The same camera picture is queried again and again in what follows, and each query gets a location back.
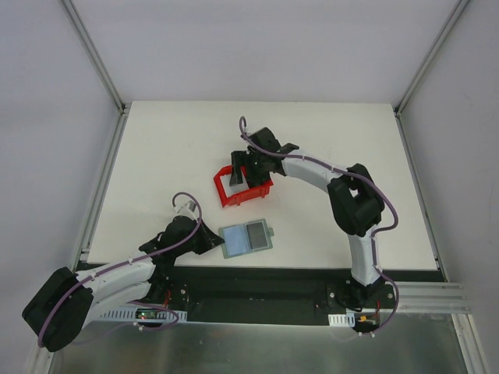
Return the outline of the red plastic card bin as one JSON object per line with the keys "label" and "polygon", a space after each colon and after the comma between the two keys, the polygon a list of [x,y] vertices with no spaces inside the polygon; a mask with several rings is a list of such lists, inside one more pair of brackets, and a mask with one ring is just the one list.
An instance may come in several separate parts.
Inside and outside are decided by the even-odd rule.
{"label": "red plastic card bin", "polygon": [[249,187],[246,180],[246,168],[244,166],[241,167],[241,172],[243,175],[243,183],[241,185],[229,185],[230,177],[232,175],[231,165],[224,166],[213,177],[222,207],[240,206],[246,201],[264,198],[270,194],[271,187],[274,185],[272,180],[259,186]]}

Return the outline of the green leather card holder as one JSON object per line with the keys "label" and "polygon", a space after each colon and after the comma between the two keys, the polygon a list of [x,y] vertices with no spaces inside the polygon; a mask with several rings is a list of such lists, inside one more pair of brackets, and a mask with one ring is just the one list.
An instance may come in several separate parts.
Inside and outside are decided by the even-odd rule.
{"label": "green leather card holder", "polygon": [[231,259],[238,256],[245,256],[253,254],[255,252],[260,252],[268,249],[252,250],[250,248],[250,242],[246,232],[246,225],[263,221],[267,226],[267,235],[271,242],[271,247],[273,248],[272,238],[274,237],[273,228],[269,227],[265,219],[259,219],[255,221],[249,221],[244,224],[236,224],[227,227],[220,228],[218,230],[218,235],[225,240],[225,243],[221,245],[222,253],[225,259]]}

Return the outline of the black card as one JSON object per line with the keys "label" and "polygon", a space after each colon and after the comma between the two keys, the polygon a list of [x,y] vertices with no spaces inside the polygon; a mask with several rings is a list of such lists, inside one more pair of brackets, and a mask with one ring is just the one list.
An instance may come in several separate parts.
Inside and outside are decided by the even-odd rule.
{"label": "black card", "polygon": [[252,250],[268,249],[271,247],[267,235],[267,226],[263,221],[257,221],[246,225],[249,246]]}

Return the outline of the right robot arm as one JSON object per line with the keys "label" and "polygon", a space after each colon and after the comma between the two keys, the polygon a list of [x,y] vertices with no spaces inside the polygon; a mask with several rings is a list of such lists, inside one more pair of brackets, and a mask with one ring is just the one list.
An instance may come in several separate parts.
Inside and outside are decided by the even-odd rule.
{"label": "right robot arm", "polygon": [[363,308],[372,305],[384,281],[376,270],[377,255],[373,253],[371,235],[381,221],[385,205],[368,170],[361,164],[345,170],[331,166],[305,154],[295,144],[280,144],[267,127],[249,134],[245,117],[239,120],[239,130],[248,147],[231,153],[229,185],[260,187],[271,180],[271,174],[280,174],[327,193],[334,221],[349,240],[352,268],[346,300]]}

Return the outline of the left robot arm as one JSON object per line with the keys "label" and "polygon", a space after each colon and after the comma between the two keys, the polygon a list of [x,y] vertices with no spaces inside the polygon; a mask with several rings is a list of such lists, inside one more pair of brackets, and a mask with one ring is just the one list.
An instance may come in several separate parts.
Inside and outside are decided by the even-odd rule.
{"label": "left robot arm", "polygon": [[224,242],[203,221],[178,215],[128,259],[90,270],[57,269],[28,302],[22,317],[50,352],[72,343],[80,331],[109,310],[144,299],[159,302],[180,256],[202,255]]}

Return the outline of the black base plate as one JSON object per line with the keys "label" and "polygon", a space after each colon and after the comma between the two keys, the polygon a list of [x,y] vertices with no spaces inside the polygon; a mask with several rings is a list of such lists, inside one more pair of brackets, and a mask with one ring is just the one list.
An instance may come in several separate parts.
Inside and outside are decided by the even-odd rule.
{"label": "black base plate", "polygon": [[352,301],[347,270],[175,266],[140,302],[190,322],[323,326]]}

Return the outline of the left aluminium frame rail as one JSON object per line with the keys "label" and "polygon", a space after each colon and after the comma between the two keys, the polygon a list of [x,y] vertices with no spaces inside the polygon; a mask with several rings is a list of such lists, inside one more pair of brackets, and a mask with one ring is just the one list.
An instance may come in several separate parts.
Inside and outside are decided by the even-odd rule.
{"label": "left aluminium frame rail", "polygon": [[74,263],[119,118],[73,17],[57,1],[27,3],[19,112],[5,150],[19,236],[15,314],[54,270]]}

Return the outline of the aluminium frame rail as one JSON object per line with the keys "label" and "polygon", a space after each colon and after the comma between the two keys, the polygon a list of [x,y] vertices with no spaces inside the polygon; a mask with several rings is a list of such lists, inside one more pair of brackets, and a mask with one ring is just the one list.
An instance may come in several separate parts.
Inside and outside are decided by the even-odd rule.
{"label": "aluminium frame rail", "polygon": [[470,372],[495,373],[498,325],[498,4],[457,1],[396,106],[430,243],[471,314]]}
{"label": "aluminium frame rail", "polygon": [[74,263],[119,118],[73,17],[57,1],[27,3],[19,112],[5,150],[19,236],[15,314],[54,270]]}

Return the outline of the right aluminium frame rail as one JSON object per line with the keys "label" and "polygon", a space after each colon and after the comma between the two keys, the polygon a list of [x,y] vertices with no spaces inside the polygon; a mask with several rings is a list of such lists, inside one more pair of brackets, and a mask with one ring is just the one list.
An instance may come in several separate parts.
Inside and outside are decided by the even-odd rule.
{"label": "right aluminium frame rail", "polygon": [[430,243],[471,314],[470,372],[495,373],[498,325],[498,4],[457,1],[396,106]]}

